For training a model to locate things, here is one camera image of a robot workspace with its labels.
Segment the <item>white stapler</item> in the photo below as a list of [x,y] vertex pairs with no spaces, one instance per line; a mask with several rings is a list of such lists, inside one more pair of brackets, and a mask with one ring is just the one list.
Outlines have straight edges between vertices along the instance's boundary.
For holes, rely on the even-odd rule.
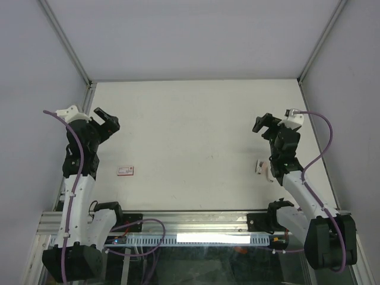
[[269,161],[258,159],[256,161],[255,173],[258,175],[264,175],[267,181],[271,183],[274,182],[274,177],[271,173]]

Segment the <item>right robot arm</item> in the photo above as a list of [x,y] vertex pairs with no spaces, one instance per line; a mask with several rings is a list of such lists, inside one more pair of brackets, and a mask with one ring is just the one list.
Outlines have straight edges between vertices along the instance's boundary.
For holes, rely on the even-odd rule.
[[267,181],[277,181],[295,200],[280,198],[268,205],[264,217],[249,222],[250,226],[269,234],[287,230],[303,244],[302,252],[314,270],[330,269],[337,273],[357,263],[356,224],[348,214],[341,214],[322,200],[312,189],[296,157],[305,111],[288,109],[283,119],[270,113],[256,118],[254,133],[270,145],[268,161],[258,160],[256,173],[266,174]]

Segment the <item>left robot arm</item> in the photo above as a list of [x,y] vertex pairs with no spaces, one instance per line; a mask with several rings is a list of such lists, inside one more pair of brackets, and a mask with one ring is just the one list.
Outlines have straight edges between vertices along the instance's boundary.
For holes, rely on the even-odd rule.
[[118,202],[97,204],[92,220],[88,220],[99,145],[120,129],[117,117],[99,107],[94,112],[103,119],[102,124],[76,105],[49,113],[65,125],[68,145],[62,166],[62,218],[55,243],[43,251],[42,262],[55,281],[62,284],[100,277],[106,239],[111,230],[121,229],[125,221]]

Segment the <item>red white staple box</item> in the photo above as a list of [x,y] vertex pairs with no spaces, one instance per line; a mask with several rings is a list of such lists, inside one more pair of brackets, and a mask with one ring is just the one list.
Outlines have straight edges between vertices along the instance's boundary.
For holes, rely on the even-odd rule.
[[134,175],[134,166],[122,166],[117,170],[118,176],[133,176]]

